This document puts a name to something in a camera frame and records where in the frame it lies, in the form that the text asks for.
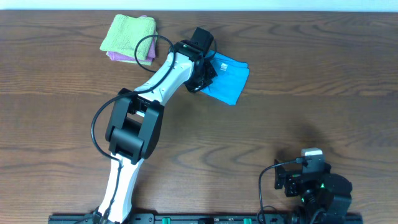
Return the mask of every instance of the wire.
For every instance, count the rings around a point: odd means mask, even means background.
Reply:
[[[319,215],[319,213],[321,212],[325,212],[325,209],[323,208],[319,208],[313,215],[310,221],[310,224],[313,224],[315,222],[315,219],[317,219],[317,216]]]
[[[293,163],[296,163],[296,162],[297,162],[296,160],[292,160],[292,161],[282,162],[282,163],[279,163],[279,164],[274,164],[272,166],[269,166],[269,167],[265,168],[260,173],[260,176],[259,176],[259,197],[260,197],[260,207],[261,207],[262,219],[264,220],[263,224],[266,224],[266,215],[264,214],[264,206],[262,204],[261,177],[264,175],[265,172],[267,172],[268,170],[270,170],[272,168],[279,167],[279,166],[284,166],[284,165],[287,165],[287,164],[293,164]]]
[[[275,207],[273,207],[273,206],[271,206],[271,205],[266,205],[266,206],[264,206],[263,209],[266,209],[266,208],[272,208],[272,209],[275,210],[275,212],[276,212],[278,215],[280,215],[278,209],[276,209]],[[257,218],[257,222],[258,222],[258,223],[263,224],[263,221],[264,221],[264,220],[260,219],[260,212],[261,212],[261,210],[259,210],[259,211],[257,212],[256,218]]]
[[[100,145],[98,145],[97,140],[96,140],[96,138],[95,138],[95,131],[94,131],[94,130],[95,130],[95,123],[97,122],[98,116],[101,114],[101,112],[102,112],[108,105],[110,105],[111,103],[115,102],[116,100],[119,100],[119,99],[124,98],[124,97],[135,96],[135,95],[138,95],[138,94],[148,93],[148,92],[150,92],[150,91],[153,91],[156,87],[158,87],[158,86],[167,78],[167,75],[169,75],[169,73],[170,73],[170,72],[173,70],[173,68],[174,68],[175,54],[176,54],[176,53],[175,53],[175,50],[174,50],[174,45],[173,45],[173,43],[172,43],[168,38],[166,38],[166,37],[164,37],[164,36],[162,36],[162,35],[154,34],[154,35],[148,35],[148,36],[142,38],[142,39],[137,43],[136,49],[135,49],[135,51],[134,51],[134,56],[135,56],[135,58],[137,58],[137,49],[138,49],[138,46],[142,43],[142,41],[146,40],[146,39],[149,38],[149,37],[159,37],[159,38],[161,38],[161,39],[166,40],[166,41],[170,44],[170,48],[172,49],[172,52],[173,52],[173,60],[172,60],[172,63],[171,63],[171,65],[170,65],[170,68],[166,71],[165,75],[164,75],[155,85],[153,85],[152,87],[148,88],[147,90],[133,91],[133,92],[130,92],[130,93],[125,93],[125,94],[122,94],[122,95],[115,96],[114,98],[108,100],[108,101],[107,101],[106,103],[104,103],[104,105],[102,105],[102,106],[99,108],[99,110],[95,113],[94,118],[93,118],[93,121],[91,122],[91,140],[93,141],[93,144],[94,144],[95,148],[96,148],[96,149],[98,150],[98,152],[100,152],[104,157],[107,157],[108,159],[115,160],[115,161],[117,161],[117,162],[119,163],[119,167],[118,167],[118,176],[116,177],[116,186],[115,186],[115,189],[114,189],[114,192],[113,192],[113,196],[112,196],[111,201],[109,202],[109,207],[105,210],[103,216],[101,217],[101,220],[102,220],[103,218],[108,218],[108,215],[109,215],[110,212],[111,212],[111,207],[112,207],[112,204],[113,204],[113,202],[114,202],[114,198],[115,198],[115,196],[116,196],[116,192],[117,192],[117,190],[118,190],[120,173],[121,173],[121,169],[123,168],[123,166],[122,166],[122,161],[121,161],[121,160],[119,160],[119,159],[117,159],[117,158],[111,156],[110,154],[107,154],[106,152],[104,152],[104,151],[101,149]],[[143,68],[143,69],[145,69],[145,70],[147,70],[147,71],[149,71],[149,72],[156,72],[156,71],[149,70],[148,68],[143,67],[143,66],[139,63],[138,59],[136,60],[136,62],[137,62],[137,64],[138,64],[141,68]]]

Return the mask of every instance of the wood grain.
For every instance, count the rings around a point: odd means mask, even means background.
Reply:
[[[99,50],[116,14],[148,15],[173,42],[197,26],[251,73],[236,106],[184,87],[168,102],[134,205],[159,213],[257,212],[273,159],[320,147],[354,186],[366,223],[398,219],[398,14],[2,11],[0,223],[46,223],[102,201],[109,161],[90,140],[96,110],[151,74]],[[159,68],[167,44],[158,42]],[[99,118],[104,136],[110,109]],[[264,201],[294,208],[264,178]]]

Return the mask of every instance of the green connector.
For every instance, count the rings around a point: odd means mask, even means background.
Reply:
[[[244,218],[243,224],[251,224],[251,218]]]
[[[163,218],[162,219],[162,224],[170,224],[172,222],[171,218]]]

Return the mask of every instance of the cloth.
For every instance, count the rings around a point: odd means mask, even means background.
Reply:
[[[112,59],[112,57],[109,55],[109,52],[107,52],[106,55],[107,55],[112,61],[127,62],[127,63],[137,63],[137,62],[136,62],[136,59],[134,59],[134,58],[132,58],[132,60],[118,60],[118,59],[115,60],[115,59]],[[147,59],[145,59],[145,60],[139,60],[139,63],[140,63],[141,65],[152,65],[152,61],[153,61],[153,58],[147,58]]]
[[[116,15],[108,34],[99,48],[102,51],[117,52],[128,57],[134,57],[137,43],[148,35],[155,33],[156,22],[151,17],[133,18],[124,15]],[[147,58],[150,46],[150,38],[144,40],[137,50],[137,59]]]
[[[152,38],[152,43],[150,45],[147,57],[145,60],[138,60],[141,64],[143,65],[151,65],[153,59],[156,57],[155,54],[155,45],[156,45],[156,40],[157,38],[154,37]],[[129,57],[127,55],[123,55],[117,52],[107,52],[106,55],[113,61],[118,61],[118,62],[127,62],[127,63],[137,63],[136,59],[134,57]]]
[[[213,54],[214,51],[211,50],[207,56]],[[211,64],[216,70],[217,76],[213,78],[212,84],[201,91],[229,105],[236,105],[248,80],[250,73],[248,64],[219,53],[216,53]]]

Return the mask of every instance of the black cable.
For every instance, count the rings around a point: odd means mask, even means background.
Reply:
[[[264,214],[264,206],[263,206],[263,204],[262,204],[261,177],[264,175],[265,172],[267,172],[268,170],[270,170],[270,169],[272,169],[272,168],[279,167],[279,166],[284,166],[284,165],[287,165],[287,164],[293,164],[293,163],[296,163],[296,162],[297,162],[297,161],[296,161],[296,159],[295,159],[295,160],[292,160],[292,161],[287,161],[287,162],[282,162],[282,163],[279,163],[279,164],[274,164],[274,165],[272,165],[272,166],[269,166],[269,167],[265,168],[265,169],[260,173],[260,176],[259,176],[259,197],[260,197],[260,207],[261,207],[261,212],[262,212],[262,219],[264,220],[264,223],[263,223],[263,224],[266,224],[266,215]]]
[[[174,68],[174,63],[175,63],[175,50],[174,50],[174,45],[173,45],[173,43],[172,43],[168,38],[166,38],[166,37],[164,37],[164,36],[162,36],[162,35],[157,35],[157,34],[148,35],[148,36],[142,38],[142,39],[137,43],[136,49],[135,49],[135,51],[134,51],[134,56],[135,56],[135,58],[136,58],[137,64],[138,64],[141,68],[143,68],[143,69],[145,69],[145,70],[147,70],[147,71],[149,71],[149,72],[156,72],[156,71],[149,70],[148,68],[143,67],[143,66],[139,63],[139,61],[138,61],[138,59],[137,59],[137,49],[138,49],[138,46],[142,43],[142,41],[144,41],[145,39],[147,39],[147,38],[149,38],[149,37],[160,37],[161,39],[166,40],[166,41],[170,44],[170,48],[172,49],[172,52],[173,52],[173,60],[172,60],[172,63],[171,63],[171,65],[170,65],[170,68],[166,71],[165,75],[164,75],[154,86],[148,88],[147,90],[133,91],[133,92],[130,92],[130,93],[125,93],[125,94],[122,94],[122,95],[115,96],[114,98],[108,100],[108,101],[107,101],[106,103],[104,103],[104,105],[102,105],[102,106],[99,108],[99,110],[95,113],[94,118],[93,118],[93,121],[91,122],[91,140],[93,141],[93,144],[94,144],[95,148],[96,148],[103,156],[107,157],[108,159],[113,159],[113,160],[115,160],[115,161],[117,161],[117,162],[119,163],[119,167],[118,167],[118,176],[116,177],[116,186],[115,186],[115,189],[114,189],[114,192],[113,192],[113,196],[112,196],[111,201],[109,202],[109,207],[105,210],[103,216],[101,217],[101,220],[102,220],[103,218],[108,218],[108,215],[109,215],[109,213],[110,213],[110,211],[111,211],[111,207],[112,207],[112,204],[113,204],[113,202],[114,202],[114,198],[115,198],[115,196],[116,196],[116,191],[118,190],[118,186],[119,186],[120,172],[121,172],[121,169],[122,169],[123,167],[122,167],[122,162],[121,162],[121,160],[119,160],[119,159],[117,159],[117,158],[115,158],[115,157],[113,157],[113,156],[111,156],[111,155],[105,153],[105,152],[101,149],[100,145],[98,145],[98,143],[97,143],[97,140],[96,140],[96,138],[95,138],[95,131],[94,131],[94,129],[95,129],[95,123],[96,123],[96,121],[97,121],[97,119],[98,119],[98,116],[101,114],[101,112],[102,112],[108,105],[110,105],[111,103],[115,102],[116,100],[119,100],[119,99],[124,98],[124,97],[135,96],[135,95],[138,95],[138,94],[148,93],[148,92],[150,92],[150,91],[153,91],[156,87],[158,87],[158,86],[167,78],[167,75],[169,75],[169,73],[170,73],[170,72],[173,70],[173,68]]]
[[[272,208],[272,209],[275,210],[275,212],[276,212],[278,215],[280,215],[278,209],[276,209],[275,207],[273,207],[273,206],[271,206],[271,205],[266,205],[266,206],[264,206],[263,209],[266,209],[266,208]],[[257,222],[260,223],[260,224],[264,224],[264,223],[265,223],[265,222],[263,223],[264,220],[261,220],[261,219],[260,219],[260,212],[261,212],[261,210],[259,210],[259,211],[257,212],[257,215],[256,215]]]
[[[325,212],[325,209],[323,208],[319,208],[312,216],[311,221],[309,224],[313,224],[315,222],[315,219],[317,219],[317,216],[319,215],[319,213],[321,212]]]

